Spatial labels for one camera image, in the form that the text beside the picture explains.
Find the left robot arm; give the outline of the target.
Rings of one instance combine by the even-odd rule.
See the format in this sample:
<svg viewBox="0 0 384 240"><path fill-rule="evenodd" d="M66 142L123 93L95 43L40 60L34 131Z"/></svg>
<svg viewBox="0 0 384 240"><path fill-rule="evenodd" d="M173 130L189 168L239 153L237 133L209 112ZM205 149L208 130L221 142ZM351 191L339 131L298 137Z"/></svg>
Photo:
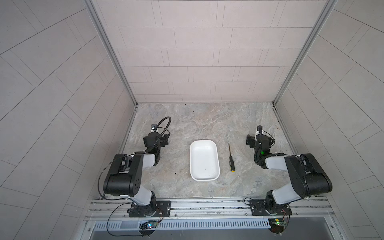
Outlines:
<svg viewBox="0 0 384 240"><path fill-rule="evenodd" d="M170 201L158 201L153 191L142 186L143 169L156 166L161 158L161 148L169 144L170 134L161 136L151 132L144 137L148 152L132 155L117 154L111 163L103 183L105 194L121 199L130 199L132 206L127 210L130 218L169 217Z"/></svg>

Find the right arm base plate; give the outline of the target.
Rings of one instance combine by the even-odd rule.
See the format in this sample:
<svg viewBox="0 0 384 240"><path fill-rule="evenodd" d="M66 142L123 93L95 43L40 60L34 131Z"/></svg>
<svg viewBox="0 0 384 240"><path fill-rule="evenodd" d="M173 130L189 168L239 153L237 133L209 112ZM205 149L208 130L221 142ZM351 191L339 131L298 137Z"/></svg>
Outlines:
<svg viewBox="0 0 384 240"><path fill-rule="evenodd" d="M253 216L291 216L292 210L289 204L278 205L273 199L269 200L249 200Z"/></svg>

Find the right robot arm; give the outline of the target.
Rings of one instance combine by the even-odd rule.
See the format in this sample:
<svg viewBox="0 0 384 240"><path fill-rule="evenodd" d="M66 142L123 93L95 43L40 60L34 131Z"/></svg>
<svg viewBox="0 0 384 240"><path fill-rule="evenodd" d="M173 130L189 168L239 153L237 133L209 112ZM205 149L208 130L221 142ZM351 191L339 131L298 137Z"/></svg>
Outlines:
<svg viewBox="0 0 384 240"><path fill-rule="evenodd" d="M290 215L290 203L332 191L332 182L314 155L272 154L270 149L274 143L274 138L264 131L246 137L246 145L255 150L256 165L262 169L286 171L290 178L290 182L283 187L268 191L263 202L250 200L252 207L263 209L272 216Z"/></svg>

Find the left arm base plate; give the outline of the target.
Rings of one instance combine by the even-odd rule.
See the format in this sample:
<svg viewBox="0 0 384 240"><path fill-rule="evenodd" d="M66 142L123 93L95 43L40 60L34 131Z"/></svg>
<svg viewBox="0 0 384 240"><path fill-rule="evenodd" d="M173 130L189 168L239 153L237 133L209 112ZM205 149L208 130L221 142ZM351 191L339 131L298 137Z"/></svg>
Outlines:
<svg viewBox="0 0 384 240"><path fill-rule="evenodd" d="M130 218L164 218L170 216L171 201L158 201L147 206L132 205L127 210Z"/></svg>

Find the black yellow screwdriver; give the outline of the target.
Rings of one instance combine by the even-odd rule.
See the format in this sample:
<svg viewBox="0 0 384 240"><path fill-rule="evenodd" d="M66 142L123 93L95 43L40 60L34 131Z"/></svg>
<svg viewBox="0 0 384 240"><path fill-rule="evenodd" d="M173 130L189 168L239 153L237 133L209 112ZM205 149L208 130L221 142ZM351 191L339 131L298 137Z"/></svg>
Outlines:
<svg viewBox="0 0 384 240"><path fill-rule="evenodd" d="M229 153L230 153L230 156L229 156L230 171L231 172L235 172L236 168L235 168L235 163L234 163L233 156L232 156L232 153L231 153L230 144L228 144L228 147L229 147Z"/></svg>

